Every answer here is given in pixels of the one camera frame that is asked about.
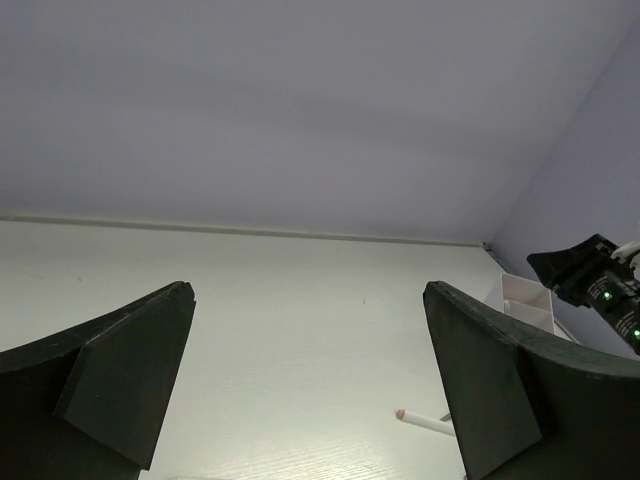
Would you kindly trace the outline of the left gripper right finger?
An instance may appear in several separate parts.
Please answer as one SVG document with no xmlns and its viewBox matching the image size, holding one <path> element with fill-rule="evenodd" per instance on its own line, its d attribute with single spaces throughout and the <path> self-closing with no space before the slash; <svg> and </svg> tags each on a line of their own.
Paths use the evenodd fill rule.
<svg viewBox="0 0 640 480">
<path fill-rule="evenodd" d="M 639 364 L 515 320 L 443 281 L 426 320 L 470 479 L 636 479 Z"/>
</svg>

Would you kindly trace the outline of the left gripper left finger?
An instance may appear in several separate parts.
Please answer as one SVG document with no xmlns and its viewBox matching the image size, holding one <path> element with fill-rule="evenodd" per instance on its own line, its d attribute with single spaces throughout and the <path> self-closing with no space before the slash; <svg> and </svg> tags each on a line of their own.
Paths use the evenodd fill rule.
<svg viewBox="0 0 640 480">
<path fill-rule="evenodd" d="M 136 479 L 151 467 L 195 312 L 175 282 L 1 354 L 4 479 Z"/>
</svg>

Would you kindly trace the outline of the pink white marker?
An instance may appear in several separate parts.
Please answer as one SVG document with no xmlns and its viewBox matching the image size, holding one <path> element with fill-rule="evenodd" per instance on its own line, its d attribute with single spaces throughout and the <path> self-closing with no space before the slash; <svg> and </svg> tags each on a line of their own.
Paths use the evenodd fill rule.
<svg viewBox="0 0 640 480">
<path fill-rule="evenodd" d="M 395 416 L 399 421 L 451 437 L 455 436 L 455 430 L 451 419 L 445 422 L 441 421 L 440 418 L 426 417 L 407 411 L 406 409 L 398 409 L 395 412 Z"/>
</svg>

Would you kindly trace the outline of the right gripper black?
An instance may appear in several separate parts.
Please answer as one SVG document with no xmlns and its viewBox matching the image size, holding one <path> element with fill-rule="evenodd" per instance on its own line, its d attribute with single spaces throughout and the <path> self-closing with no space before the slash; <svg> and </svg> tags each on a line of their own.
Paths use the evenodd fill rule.
<svg viewBox="0 0 640 480">
<path fill-rule="evenodd" d="M 639 352 L 639 244 L 618 246 L 600 234 L 559 251 L 532 253 L 529 265 L 544 287 L 575 307 L 594 309 Z"/>
</svg>

